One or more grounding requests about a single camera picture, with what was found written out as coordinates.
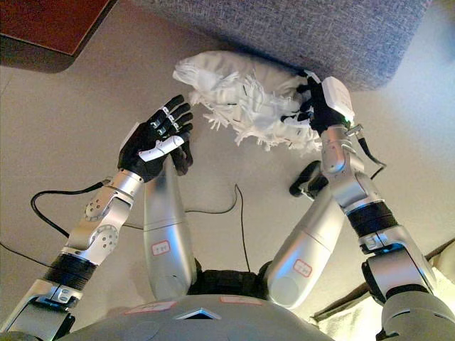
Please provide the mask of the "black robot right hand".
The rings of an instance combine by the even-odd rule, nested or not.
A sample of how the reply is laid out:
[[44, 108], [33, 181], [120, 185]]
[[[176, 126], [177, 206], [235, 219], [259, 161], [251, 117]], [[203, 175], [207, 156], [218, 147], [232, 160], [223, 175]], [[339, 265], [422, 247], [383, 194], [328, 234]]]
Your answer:
[[306, 84], [299, 85], [296, 91], [309, 94], [309, 98], [303, 101], [297, 113], [282, 116], [281, 122], [292, 127], [308, 124], [319, 135], [331, 126], [349, 129], [355, 113], [347, 87], [332, 76], [320, 80], [309, 70], [299, 75], [306, 78]]

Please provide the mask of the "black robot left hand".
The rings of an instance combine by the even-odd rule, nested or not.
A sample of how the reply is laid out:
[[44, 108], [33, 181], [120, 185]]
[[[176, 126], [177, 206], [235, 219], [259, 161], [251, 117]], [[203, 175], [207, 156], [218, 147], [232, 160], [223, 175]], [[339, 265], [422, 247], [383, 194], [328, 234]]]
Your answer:
[[147, 183], [163, 170], [167, 156], [179, 176], [193, 165], [190, 136], [193, 114], [179, 94], [160, 107], [147, 121], [132, 129], [119, 152], [117, 167], [138, 175]]

